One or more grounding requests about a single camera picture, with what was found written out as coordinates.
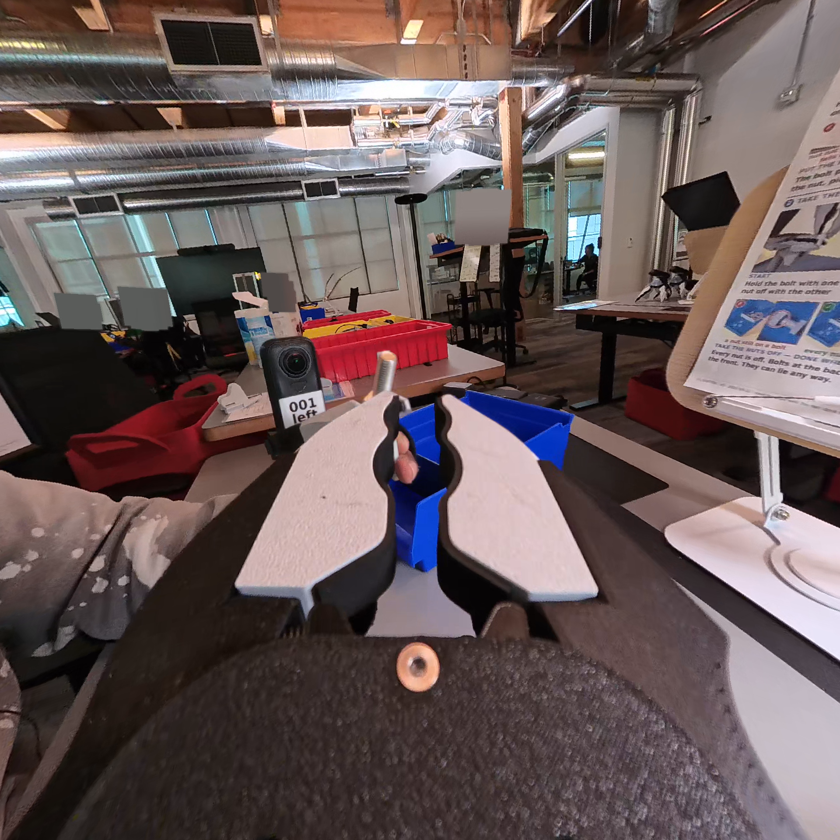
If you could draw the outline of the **wooden post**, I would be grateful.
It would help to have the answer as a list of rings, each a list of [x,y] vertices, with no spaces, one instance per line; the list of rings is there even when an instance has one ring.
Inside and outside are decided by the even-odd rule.
[[[522,89],[506,87],[499,96],[501,171],[510,197],[511,228],[524,226],[522,181]]]

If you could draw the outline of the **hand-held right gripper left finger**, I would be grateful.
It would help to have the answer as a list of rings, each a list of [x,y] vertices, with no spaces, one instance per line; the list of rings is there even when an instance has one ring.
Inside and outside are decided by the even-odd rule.
[[[358,635],[396,571],[395,502],[401,399],[374,395],[299,448],[234,583],[238,595],[340,611]]]

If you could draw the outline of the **wooden document stand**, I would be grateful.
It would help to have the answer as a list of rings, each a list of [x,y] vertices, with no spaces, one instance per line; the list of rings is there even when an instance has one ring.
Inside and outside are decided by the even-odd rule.
[[[838,458],[838,425],[739,398],[717,398],[686,385],[723,299],[748,235],[760,226],[772,190],[787,170],[757,187],[736,212],[667,367],[671,395],[685,407],[745,427],[759,458],[760,494],[741,497],[667,526],[668,543],[785,630],[838,662],[838,526],[784,501],[781,443]]]

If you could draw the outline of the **red tote bag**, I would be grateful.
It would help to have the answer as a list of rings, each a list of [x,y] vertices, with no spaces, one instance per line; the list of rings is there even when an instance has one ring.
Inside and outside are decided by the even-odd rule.
[[[227,388],[219,375],[202,374],[179,385],[171,400],[103,432],[73,436],[66,458],[79,487],[104,491],[158,476],[194,478],[209,458],[264,443],[266,431],[205,440],[203,424]]]

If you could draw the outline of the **steel bolt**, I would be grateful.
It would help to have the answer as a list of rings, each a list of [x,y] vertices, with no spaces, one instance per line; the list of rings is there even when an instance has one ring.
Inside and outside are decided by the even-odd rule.
[[[392,392],[397,369],[398,358],[393,351],[381,350],[377,352],[372,388],[365,397],[366,402],[379,394]]]

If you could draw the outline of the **red crate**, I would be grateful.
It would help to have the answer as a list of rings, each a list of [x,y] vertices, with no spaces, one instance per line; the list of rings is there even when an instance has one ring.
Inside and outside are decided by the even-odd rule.
[[[678,441],[719,434],[728,428],[720,419],[682,406],[671,395],[664,369],[650,369],[629,379],[625,416]]]

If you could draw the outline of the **white vent grille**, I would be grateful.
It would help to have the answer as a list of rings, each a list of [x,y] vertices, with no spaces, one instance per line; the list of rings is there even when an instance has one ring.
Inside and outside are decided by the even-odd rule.
[[[267,74],[270,71],[256,16],[154,13],[153,18],[171,72]]]

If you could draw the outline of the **blue plastic bin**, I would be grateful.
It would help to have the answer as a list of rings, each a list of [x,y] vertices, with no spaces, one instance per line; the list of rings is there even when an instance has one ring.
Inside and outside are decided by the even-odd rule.
[[[512,400],[496,393],[466,391],[461,401],[505,428],[540,460],[564,464],[573,417],[570,413]],[[402,426],[413,440],[419,467],[414,482],[391,482],[395,500],[397,558],[421,572],[437,564],[438,508],[446,492],[439,474],[440,446],[435,432],[435,406],[422,406],[404,416]]]

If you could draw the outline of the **person's spotted sweatshirt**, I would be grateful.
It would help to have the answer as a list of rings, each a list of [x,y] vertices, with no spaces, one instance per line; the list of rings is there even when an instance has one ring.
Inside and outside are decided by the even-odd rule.
[[[35,754],[31,731],[21,718],[22,692],[1,650],[1,824],[11,818],[28,782]]]

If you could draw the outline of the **printed instruction sheet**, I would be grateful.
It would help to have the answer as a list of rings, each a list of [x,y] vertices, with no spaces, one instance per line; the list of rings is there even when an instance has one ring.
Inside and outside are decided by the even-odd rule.
[[[838,425],[838,77],[759,220],[686,385]]]

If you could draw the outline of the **black floor lamp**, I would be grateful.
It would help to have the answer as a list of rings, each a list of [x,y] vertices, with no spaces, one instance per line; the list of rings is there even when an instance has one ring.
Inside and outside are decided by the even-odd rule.
[[[421,192],[412,192],[402,194],[396,197],[395,204],[399,207],[406,207],[408,217],[411,224],[411,242],[413,247],[413,267],[416,275],[416,292],[419,300],[421,320],[426,320],[428,316],[428,305],[426,300],[426,283],[424,279],[424,264],[421,258],[421,251],[419,248],[419,234],[417,225],[417,205],[424,203],[427,200],[427,194]]]

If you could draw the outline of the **black light panel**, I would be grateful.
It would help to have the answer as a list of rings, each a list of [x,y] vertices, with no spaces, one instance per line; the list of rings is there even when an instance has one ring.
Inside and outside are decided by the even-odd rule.
[[[661,198],[688,233],[728,226],[741,205],[727,171],[672,186]]]

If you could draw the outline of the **large dark screen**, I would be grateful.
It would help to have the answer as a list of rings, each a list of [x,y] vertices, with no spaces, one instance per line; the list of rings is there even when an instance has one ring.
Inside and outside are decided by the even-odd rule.
[[[234,275],[266,269],[259,247],[233,245],[183,248],[175,256],[155,257],[154,262],[178,316],[196,314],[208,302],[232,300]]]

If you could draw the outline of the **black standing desk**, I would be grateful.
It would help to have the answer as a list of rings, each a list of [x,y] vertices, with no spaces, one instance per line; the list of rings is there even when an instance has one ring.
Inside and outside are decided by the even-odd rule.
[[[524,318],[520,292],[522,280],[527,273],[524,250],[531,245],[539,248],[535,279],[530,293],[526,294],[529,298],[539,290],[539,279],[543,272],[548,240],[548,234],[543,229],[518,227],[509,229],[507,243],[500,246],[500,300],[505,312],[502,359],[507,368],[517,366],[517,349],[526,350],[524,345],[517,344],[517,325]]]

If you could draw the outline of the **black printer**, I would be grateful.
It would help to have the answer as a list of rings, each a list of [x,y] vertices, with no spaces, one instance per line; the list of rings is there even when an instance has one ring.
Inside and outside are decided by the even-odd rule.
[[[241,372],[249,361],[235,316],[238,301],[233,297],[198,301],[193,308],[206,367],[211,371]]]

